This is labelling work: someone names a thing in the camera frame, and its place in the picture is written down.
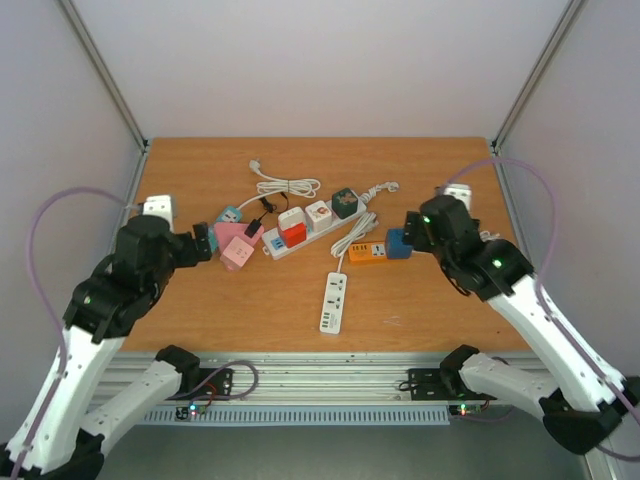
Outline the blue cube adapter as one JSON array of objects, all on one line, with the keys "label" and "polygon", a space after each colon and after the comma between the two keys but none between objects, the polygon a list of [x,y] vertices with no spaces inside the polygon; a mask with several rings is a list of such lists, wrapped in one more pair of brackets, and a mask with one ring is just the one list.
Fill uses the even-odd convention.
[{"label": "blue cube adapter", "polygon": [[385,252],[389,260],[401,260],[411,257],[413,248],[403,241],[404,230],[402,228],[392,228],[387,231],[385,237]]}]

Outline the pink triangular power strip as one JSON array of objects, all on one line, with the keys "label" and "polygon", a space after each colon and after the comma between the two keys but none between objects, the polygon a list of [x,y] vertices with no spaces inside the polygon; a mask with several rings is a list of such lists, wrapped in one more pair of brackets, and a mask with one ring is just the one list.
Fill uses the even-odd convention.
[{"label": "pink triangular power strip", "polygon": [[226,248],[234,237],[240,237],[251,246],[255,246],[261,239],[265,229],[262,226],[254,238],[249,238],[244,234],[246,223],[215,223],[209,229],[209,241],[213,251],[218,250],[220,253]]}]

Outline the small black charger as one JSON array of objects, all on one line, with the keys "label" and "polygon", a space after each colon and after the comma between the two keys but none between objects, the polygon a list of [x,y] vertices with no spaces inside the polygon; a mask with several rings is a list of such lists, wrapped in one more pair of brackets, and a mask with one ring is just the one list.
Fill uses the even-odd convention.
[{"label": "small black charger", "polygon": [[264,213],[258,218],[253,219],[245,228],[244,234],[249,238],[254,238],[257,235],[258,230],[262,227],[262,220],[267,214],[284,212],[283,209],[278,209],[278,207],[266,197],[260,198],[260,202],[263,205]]}]

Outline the dark green cube adapter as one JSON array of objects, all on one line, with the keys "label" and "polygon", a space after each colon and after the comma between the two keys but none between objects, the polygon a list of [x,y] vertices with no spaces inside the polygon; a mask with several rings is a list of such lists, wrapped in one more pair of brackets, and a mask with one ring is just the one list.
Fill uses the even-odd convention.
[{"label": "dark green cube adapter", "polygon": [[331,208],[339,219],[346,219],[357,212],[359,198],[350,188],[335,192],[331,199]]}]

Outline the long white multicolour power strip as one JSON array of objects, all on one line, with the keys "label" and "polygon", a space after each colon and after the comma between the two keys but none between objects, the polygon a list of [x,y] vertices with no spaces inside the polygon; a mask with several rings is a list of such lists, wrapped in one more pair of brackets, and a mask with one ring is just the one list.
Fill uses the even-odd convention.
[{"label": "long white multicolour power strip", "polygon": [[289,247],[284,238],[281,236],[277,228],[272,228],[266,231],[261,239],[263,242],[263,253],[270,256],[273,260],[280,260],[285,256],[313,243],[316,240],[332,233],[345,225],[349,225],[351,222],[359,219],[367,212],[367,206],[358,201],[356,211],[347,218],[341,219],[331,208],[331,201],[319,200],[311,204],[311,207],[324,207],[331,214],[331,224],[320,231],[313,229],[313,222],[308,215],[305,216],[306,237],[303,241]]}]

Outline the white cube adapter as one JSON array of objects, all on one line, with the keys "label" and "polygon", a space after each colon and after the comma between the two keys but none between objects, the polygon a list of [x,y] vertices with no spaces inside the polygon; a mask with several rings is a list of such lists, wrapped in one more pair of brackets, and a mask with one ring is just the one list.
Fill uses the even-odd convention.
[{"label": "white cube adapter", "polygon": [[304,209],[307,224],[313,233],[328,229],[333,221],[333,212],[325,201],[316,201]]}]

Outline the red cube adapter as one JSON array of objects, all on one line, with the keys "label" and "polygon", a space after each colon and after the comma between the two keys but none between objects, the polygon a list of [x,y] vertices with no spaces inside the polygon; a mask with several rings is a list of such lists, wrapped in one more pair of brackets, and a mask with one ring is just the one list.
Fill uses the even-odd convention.
[{"label": "red cube adapter", "polygon": [[278,231],[280,238],[288,249],[292,249],[307,239],[307,226],[305,223],[284,231],[278,229]]}]

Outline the pink cube adapter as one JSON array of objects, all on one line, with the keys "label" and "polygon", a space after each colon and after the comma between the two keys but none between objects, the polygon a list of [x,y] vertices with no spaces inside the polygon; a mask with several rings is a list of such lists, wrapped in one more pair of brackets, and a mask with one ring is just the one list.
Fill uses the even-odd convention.
[{"label": "pink cube adapter", "polygon": [[220,255],[220,260],[228,271],[235,272],[244,267],[254,253],[254,247],[240,237],[234,237]]}]

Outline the small white adapter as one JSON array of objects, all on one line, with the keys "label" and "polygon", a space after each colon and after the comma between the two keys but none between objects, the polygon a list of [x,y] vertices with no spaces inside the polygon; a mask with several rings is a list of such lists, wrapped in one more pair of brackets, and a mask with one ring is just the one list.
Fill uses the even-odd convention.
[{"label": "small white adapter", "polygon": [[304,222],[305,212],[299,206],[284,211],[277,218],[278,228],[282,231],[291,229]]}]

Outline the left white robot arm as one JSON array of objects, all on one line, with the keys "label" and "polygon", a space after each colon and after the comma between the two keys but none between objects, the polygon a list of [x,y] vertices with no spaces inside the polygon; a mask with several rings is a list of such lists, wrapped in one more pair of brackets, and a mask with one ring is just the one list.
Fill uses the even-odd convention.
[{"label": "left white robot arm", "polygon": [[2,478],[94,479],[148,410],[199,391],[199,358],[170,345],[123,391],[89,408],[106,367],[160,300],[175,270],[211,257],[204,222],[175,234],[167,220],[139,215],[119,230],[114,253],[73,291],[63,315],[64,345],[26,420],[1,447]]}]

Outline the orange power strip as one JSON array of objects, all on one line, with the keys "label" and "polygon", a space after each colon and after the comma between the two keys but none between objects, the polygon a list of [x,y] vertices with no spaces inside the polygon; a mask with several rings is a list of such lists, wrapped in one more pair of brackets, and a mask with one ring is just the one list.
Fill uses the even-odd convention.
[{"label": "orange power strip", "polygon": [[383,242],[361,242],[349,246],[349,262],[355,265],[379,264],[387,260]]}]

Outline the right small circuit board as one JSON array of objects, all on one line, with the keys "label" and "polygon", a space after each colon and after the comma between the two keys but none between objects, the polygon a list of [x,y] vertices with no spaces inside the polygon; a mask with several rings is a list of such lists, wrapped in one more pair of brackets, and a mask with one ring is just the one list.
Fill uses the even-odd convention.
[{"label": "right small circuit board", "polygon": [[449,406],[449,414],[457,417],[467,417],[478,415],[485,410],[484,405],[480,404],[456,404]]}]

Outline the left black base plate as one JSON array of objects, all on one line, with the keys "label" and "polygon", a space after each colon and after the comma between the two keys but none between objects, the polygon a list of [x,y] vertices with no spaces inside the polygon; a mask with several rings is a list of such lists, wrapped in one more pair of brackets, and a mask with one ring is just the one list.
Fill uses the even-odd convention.
[{"label": "left black base plate", "polygon": [[212,395],[229,396],[232,392],[234,370],[222,369],[214,374],[213,368],[201,368],[198,376],[170,397],[174,401],[208,400]]}]

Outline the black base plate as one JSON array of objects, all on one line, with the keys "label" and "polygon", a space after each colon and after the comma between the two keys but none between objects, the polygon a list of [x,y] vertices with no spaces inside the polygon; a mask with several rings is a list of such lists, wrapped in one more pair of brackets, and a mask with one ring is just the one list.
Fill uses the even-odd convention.
[{"label": "black base plate", "polygon": [[494,397],[486,394],[460,390],[454,393],[440,376],[438,368],[411,368],[406,372],[406,379],[396,386],[400,392],[408,392],[412,401],[493,401]]},{"label": "black base plate", "polygon": [[229,396],[232,392],[234,370],[222,369],[214,374],[213,368],[201,368],[198,376],[170,397],[174,401],[208,400],[212,395]]}]

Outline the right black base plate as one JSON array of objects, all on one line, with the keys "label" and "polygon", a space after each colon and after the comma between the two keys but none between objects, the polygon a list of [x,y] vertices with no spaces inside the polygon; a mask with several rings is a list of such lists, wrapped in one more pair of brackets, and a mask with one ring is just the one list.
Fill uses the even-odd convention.
[{"label": "right black base plate", "polygon": [[396,386],[400,392],[408,392],[412,401],[493,401],[494,397],[486,394],[460,390],[454,393],[440,376],[438,368],[411,368],[406,372],[406,379]]}]

